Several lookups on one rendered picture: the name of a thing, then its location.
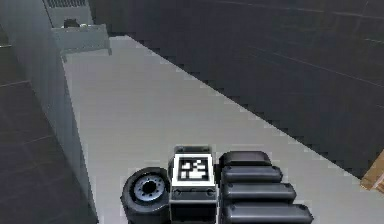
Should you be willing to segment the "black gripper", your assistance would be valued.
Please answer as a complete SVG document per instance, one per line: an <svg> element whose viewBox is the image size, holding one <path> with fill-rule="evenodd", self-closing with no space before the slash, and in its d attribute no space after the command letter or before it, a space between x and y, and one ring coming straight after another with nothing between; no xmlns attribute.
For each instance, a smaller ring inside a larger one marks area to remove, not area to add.
<svg viewBox="0 0 384 224"><path fill-rule="evenodd" d="M169 190L167 171L146 167L133 173L120 196L128 224L169 224Z"/></svg>

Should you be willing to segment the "grey slatted panel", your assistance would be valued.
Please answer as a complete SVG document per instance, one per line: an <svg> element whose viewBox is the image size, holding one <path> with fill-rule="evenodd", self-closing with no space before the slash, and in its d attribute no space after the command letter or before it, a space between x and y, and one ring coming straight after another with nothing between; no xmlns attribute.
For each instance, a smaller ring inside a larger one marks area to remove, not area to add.
<svg viewBox="0 0 384 224"><path fill-rule="evenodd" d="M60 28L67 19L75 19L79 24L92 24L88 0L42 0L54 28Z"/></svg>

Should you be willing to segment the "brown wooden furniture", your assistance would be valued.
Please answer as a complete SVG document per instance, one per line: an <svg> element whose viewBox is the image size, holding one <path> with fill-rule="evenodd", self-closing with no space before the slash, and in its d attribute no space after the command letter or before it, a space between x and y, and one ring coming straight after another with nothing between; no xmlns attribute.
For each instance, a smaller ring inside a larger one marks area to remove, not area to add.
<svg viewBox="0 0 384 224"><path fill-rule="evenodd" d="M377 190L384 194L384 149L360 180L360 186L365 190Z"/></svg>

